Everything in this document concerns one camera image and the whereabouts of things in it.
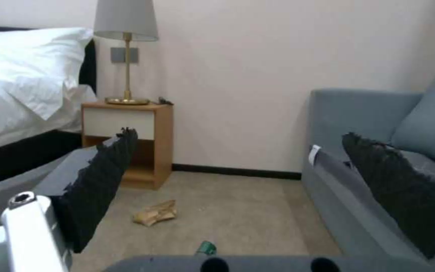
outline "crumpled paper bag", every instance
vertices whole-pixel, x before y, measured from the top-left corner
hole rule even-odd
[[[169,200],[152,207],[144,208],[133,216],[133,222],[150,227],[157,222],[174,219],[177,215],[175,205],[175,200]]]

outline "wall switch plate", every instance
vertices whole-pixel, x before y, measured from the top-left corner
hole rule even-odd
[[[125,63],[125,48],[110,48],[112,63]],[[139,63],[139,49],[130,48],[130,63]]]

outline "black bed frame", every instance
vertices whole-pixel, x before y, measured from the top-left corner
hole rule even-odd
[[[0,26],[0,31],[24,30],[29,29]],[[97,61],[93,40],[85,48],[85,60],[80,69],[79,81],[80,84],[90,85],[96,93]],[[0,147],[0,181],[52,162],[81,146],[80,133],[57,130],[2,146]]]

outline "white drawer front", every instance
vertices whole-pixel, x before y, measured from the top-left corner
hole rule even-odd
[[[136,129],[139,139],[154,139],[154,112],[84,108],[85,135],[112,137],[122,127]]]

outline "beige carpet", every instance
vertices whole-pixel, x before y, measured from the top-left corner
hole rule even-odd
[[[133,213],[176,199],[178,218],[144,227]],[[159,191],[121,188],[72,272],[102,271],[134,255],[339,255],[300,181],[174,172]]]

